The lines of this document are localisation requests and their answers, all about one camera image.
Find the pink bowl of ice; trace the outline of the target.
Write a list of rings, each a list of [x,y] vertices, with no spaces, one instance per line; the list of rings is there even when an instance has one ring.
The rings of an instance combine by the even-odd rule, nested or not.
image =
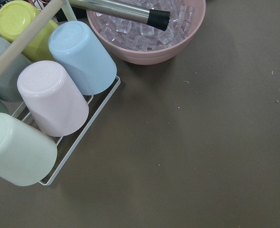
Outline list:
[[[184,4],[189,5],[195,8],[195,12],[193,15],[193,20],[191,22],[191,27],[187,33],[187,37],[181,42],[156,51],[133,51],[125,48],[121,48],[108,40],[100,34],[100,26],[97,23],[97,16],[94,11],[87,11],[88,23],[92,29],[92,31],[96,34],[97,38],[100,40],[102,45],[106,48],[106,50],[115,55],[116,57],[136,65],[154,65],[158,63],[165,62],[172,57],[179,54],[192,40],[194,35],[199,30],[204,17],[206,10],[206,2],[205,0],[184,0]]]

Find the pink plastic cup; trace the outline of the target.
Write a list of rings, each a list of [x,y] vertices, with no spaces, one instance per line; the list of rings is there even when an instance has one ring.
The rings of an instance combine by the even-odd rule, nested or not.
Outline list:
[[[86,100],[64,67],[55,61],[27,66],[18,76],[17,88],[39,129],[47,135],[70,135],[88,118]]]

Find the blue plastic cup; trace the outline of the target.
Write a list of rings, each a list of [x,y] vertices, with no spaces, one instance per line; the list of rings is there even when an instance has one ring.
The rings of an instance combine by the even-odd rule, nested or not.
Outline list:
[[[84,22],[69,21],[57,27],[48,48],[83,95],[99,94],[115,80],[115,62]]]

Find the white plastic cup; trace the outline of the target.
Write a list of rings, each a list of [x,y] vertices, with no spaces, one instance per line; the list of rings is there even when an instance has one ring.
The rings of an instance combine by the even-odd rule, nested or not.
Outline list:
[[[45,178],[57,158],[56,143],[41,131],[0,113],[0,177],[29,186]]]

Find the grey plastic cup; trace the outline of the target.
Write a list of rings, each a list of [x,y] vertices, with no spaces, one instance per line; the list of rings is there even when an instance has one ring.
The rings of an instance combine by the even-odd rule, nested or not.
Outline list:
[[[0,37],[0,55],[10,46],[10,43]],[[22,97],[17,88],[20,73],[31,64],[31,61],[20,54],[0,76],[0,99],[6,102],[21,102]]]

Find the yellow plastic cup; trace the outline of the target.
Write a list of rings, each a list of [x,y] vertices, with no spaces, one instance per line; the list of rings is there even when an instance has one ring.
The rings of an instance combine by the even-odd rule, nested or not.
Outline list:
[[[0,35],[13,42],[35,19],[40,11],[28,2],[14,0],[0,9]],[[58,25],[51,19],[24,48],[22,54],[33,62],[54,60],[49,51],[48,40]]]

